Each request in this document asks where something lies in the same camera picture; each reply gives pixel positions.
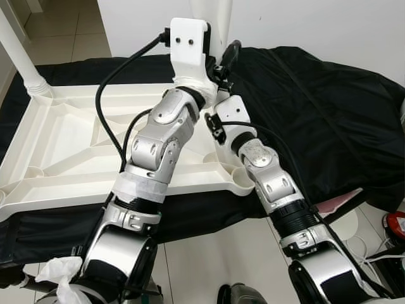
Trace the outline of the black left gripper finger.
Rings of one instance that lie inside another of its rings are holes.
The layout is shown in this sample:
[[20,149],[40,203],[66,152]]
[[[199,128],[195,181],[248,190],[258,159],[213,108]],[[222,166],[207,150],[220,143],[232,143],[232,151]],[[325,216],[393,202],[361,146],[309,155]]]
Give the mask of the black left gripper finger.
[[232,71],[232,67],[238,61],[241,50],[239,40],[232,41],[223,52],[219,63],[219,79],[226,79]]

